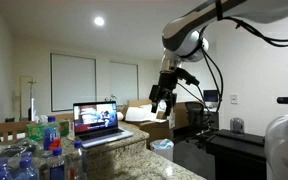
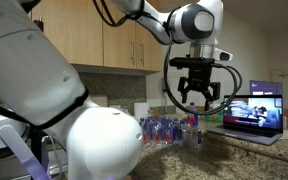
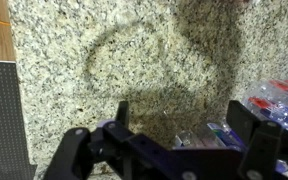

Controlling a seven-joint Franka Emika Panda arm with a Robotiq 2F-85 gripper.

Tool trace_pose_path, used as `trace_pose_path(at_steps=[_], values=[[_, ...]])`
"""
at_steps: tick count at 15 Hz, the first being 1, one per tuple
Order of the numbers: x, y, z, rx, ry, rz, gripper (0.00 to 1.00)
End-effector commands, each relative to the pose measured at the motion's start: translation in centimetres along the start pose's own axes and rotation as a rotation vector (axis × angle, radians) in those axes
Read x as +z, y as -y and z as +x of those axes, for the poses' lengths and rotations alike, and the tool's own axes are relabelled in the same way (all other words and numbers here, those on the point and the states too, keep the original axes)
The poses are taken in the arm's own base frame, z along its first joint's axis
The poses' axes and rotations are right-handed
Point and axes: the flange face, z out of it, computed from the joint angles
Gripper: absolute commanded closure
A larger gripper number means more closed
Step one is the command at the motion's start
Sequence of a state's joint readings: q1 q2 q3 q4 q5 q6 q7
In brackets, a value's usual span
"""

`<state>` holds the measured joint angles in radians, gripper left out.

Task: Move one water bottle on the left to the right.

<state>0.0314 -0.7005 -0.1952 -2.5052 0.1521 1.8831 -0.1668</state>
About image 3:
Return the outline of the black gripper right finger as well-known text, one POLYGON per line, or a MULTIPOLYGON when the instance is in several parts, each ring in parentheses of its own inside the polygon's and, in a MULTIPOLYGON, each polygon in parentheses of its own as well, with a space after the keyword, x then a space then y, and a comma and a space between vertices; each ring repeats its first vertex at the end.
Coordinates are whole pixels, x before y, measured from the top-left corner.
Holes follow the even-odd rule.
POLYGON ((282 127, 274 121, 259 120, 236 100, 229 102, 226 119, 246 146, 240 176, 246 180, 273 180, 282 127))

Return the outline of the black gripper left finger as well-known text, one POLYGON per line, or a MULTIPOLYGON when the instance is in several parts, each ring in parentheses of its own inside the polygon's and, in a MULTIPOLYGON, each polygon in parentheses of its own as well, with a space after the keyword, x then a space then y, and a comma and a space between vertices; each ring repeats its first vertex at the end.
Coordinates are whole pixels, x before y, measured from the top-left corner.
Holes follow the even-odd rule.
POLYGON ((141 167, 126 140, 129 103, 121 101, 116 117, 104 120, 90 132, 87 128, 68 130, 62 138, 43 180, 87 180, 94 165, 106 162, 122 180, 140 180, 141 167))

